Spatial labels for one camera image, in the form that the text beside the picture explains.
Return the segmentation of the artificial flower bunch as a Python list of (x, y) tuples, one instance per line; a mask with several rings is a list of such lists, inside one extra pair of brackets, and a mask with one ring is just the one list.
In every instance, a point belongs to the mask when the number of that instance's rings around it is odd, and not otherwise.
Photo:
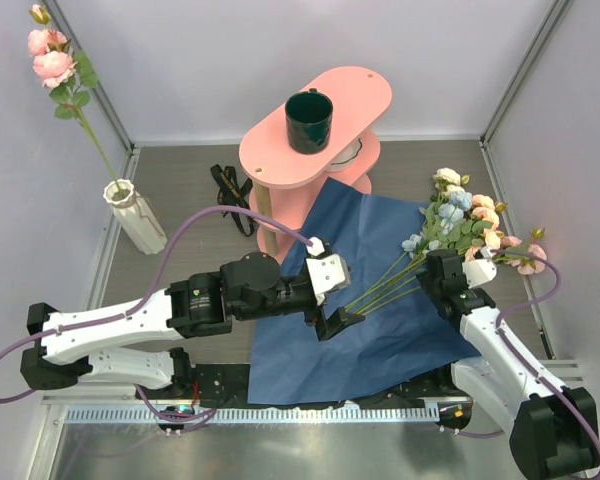
[(451, 168), (439, 168), (433, 175), (435, 193), (422, 208), (419, 232), (405, 239), (403, 253), (362, 295), (350, 301), (350, 313), (369, 315), (419, 289), (416, 276), (425, 271), (426, 255), (439, 249), (456, 251), (466, 265), (486, 256), (508, 265), (521, 275), (545, 269), (545, 250), (539, 245), (545, 230), (536, 228), (522, 240), (500, 229), (500, 215), (507, 204), (488, 195), (465, 189), (468, 175)]

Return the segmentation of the blue wrapping paper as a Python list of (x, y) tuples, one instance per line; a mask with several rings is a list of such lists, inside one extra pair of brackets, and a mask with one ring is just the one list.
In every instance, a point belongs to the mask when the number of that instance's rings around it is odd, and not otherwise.
[[(331, 314), (370, 288), (401, 257), (402, 242), (420, 231), (420, 204), (362, 194), (330, 179), (301, 232), (327, 241), (351, 268), (351, 285), (329, 295)], [(351, 400), (386, 390), (477, 350), (420, 290), (320, 341), (301, 314), (260, 319), (252, 343), (248, 400), (295, 405)]]

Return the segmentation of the black ribbon gold lettering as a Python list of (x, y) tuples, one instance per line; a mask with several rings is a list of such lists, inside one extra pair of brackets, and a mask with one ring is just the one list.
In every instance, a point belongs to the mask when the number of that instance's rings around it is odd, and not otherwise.
[[(253, 188), (251, 179), (247, 179), (243, 184), (240, 184), (237, 170), (234, 166), (221, 167), (216, 164), (210, 168), (210, 173), (218, 186), (216, 200), (219, 205), (236, 206), (246, 210), (250, 209), (247, 200)], [(226, 217), (228, 214), (231, 215), (235, 226), (244, 237), (251, 237), (255, 233), (255, 221), (252, 217), (228, 211), (224, 211), (222, 216)]]

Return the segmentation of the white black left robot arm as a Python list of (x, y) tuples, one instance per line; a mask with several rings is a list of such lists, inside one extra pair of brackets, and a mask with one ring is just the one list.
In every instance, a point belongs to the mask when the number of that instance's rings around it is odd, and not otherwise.
[(141, 352), (136, 344), (228, 334), (236, 321), (289, 314), (302, 314), (318, 340), (326, 341), (364, 319), (343, 307), (324, 314), (327, 294), (350, 283), (350, 269), (335, 253), (308, 256), (299, 274), (284, 276), (275, 258), (254, 252), (158, 290), (141, 307), (120, 304), (122, 317), (113, 322), (107, 320), (113, 307), (62, 313), (34, 304), (27, 329), (37, 338), (23, 351), (20, 372), (35, 390), (128, 382), (180, 399), (194, 381), (188, 354)]

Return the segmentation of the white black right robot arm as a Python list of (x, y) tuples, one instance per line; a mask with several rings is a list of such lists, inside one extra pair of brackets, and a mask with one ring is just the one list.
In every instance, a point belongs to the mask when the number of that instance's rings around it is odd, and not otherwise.
[(493, 250), (465, 261), (454, 249), (434, 250), (417, 278), (421, 289), (462, 337), (478, 351), (446, 360), (431, 371), (437, 391), (472, 397), (507, 436), (527, 479), (600, 479), (597, 406), (585, 387), (570, 387), (542, 364), (506, 324), (482, 286), (494, 279)]

